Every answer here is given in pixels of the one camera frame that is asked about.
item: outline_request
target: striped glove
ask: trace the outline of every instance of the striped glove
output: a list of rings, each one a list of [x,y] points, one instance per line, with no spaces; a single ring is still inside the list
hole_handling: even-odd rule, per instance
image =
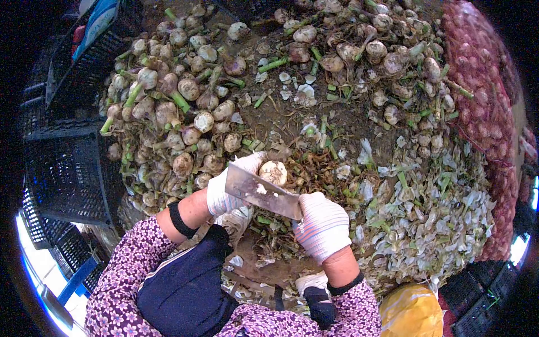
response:
[[[342,207],[326,199],[322,192],[301,195],[300,205],[303,221],[294,225],[294,235],[319,265],[352,244],[348,214]]]
[[[258,175],[258,169],[266,162],[266,159],[267,154],[265,152],[256,152],[250,156],[236,159],[232,163],[251,174]],[[249,203],[225,193],[226,174],[228,172],[229,169],[227,168],[208,182],[206,203],[213,216],[223,215],[236,208],[249,205]]]

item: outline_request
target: knife blade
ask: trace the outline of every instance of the knife blade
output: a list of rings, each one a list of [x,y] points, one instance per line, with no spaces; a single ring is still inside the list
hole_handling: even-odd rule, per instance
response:
[[[298,221],[303,218],[299,195],[288,193],[232,163],[226,174],[225,192],[287,218]]]

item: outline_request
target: purple floral sleeve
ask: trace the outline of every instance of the purple floral sleeve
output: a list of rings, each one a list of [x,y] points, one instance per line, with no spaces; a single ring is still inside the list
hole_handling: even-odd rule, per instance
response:
[[[380,313],[371,287],[363,280],[342,296],[333,298],[336,321],[330,330],[319,330],[313,320],[290,311],[273,311],[256,304],[239,306],[215,337],[234,337],[245,328],[249,337],[379,337]]]
[[[136,294],[146,275],[176,247],[161,231],[155,216],[126,232],[98,285],[88,299],[88,336],[161,336],[140,316]]]

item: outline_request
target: yellow plastic bag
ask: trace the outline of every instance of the yellow plastic bag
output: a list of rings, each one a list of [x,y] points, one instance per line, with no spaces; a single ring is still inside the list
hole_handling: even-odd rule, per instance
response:
[[[421,284],[407,284],[380,305],[381,337],[441,337],[442,310],[432,290]]]

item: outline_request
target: person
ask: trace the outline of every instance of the person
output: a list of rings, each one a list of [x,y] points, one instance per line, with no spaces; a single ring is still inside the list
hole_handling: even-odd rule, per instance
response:
[[[236,159],[253,174],[265,152]],[[323,268],[299,278],[311,318],[240,305],[221,289],[227,231],[214,224],[200,243],[164,261],[177,245],[213,217],[244,205],[225,193],[225,170],[197,191],[146,220],[121,239],[87,304],[89,336],[379,336],[380,315],[348,238],[345,210],[321,192],[300,196],[303,221],[294,235]]]

